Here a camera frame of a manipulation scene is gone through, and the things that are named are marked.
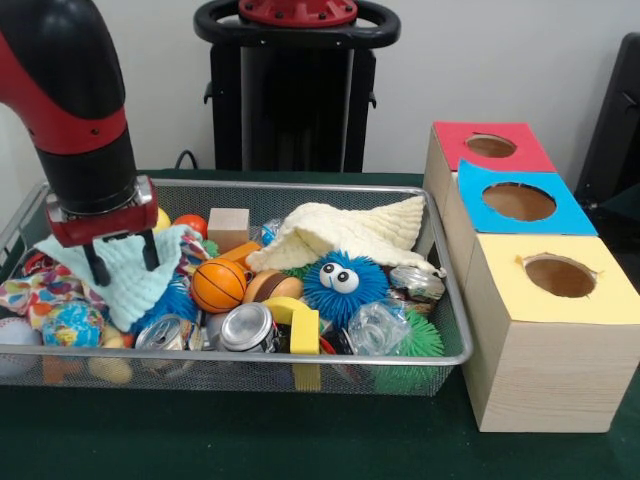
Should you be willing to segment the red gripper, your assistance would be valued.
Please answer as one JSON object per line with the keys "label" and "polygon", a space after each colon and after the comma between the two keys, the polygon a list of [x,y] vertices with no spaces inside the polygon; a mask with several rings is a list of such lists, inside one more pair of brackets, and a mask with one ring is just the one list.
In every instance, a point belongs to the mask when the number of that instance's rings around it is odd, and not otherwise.
{"label": "red gripper", "polygon": [[108,286],[111,277],[92,244],[94,239],[140,235],[146,269],[154,271],[160,265],[152,232],[158,221],[157,195],[150,178],[136,181],[135,194],[128,203],[99,214],[72,214],[61,207],[53,193],[46,197],[46,215],[53,236],[63,247],[86,245],[85,256],[98,286]]}

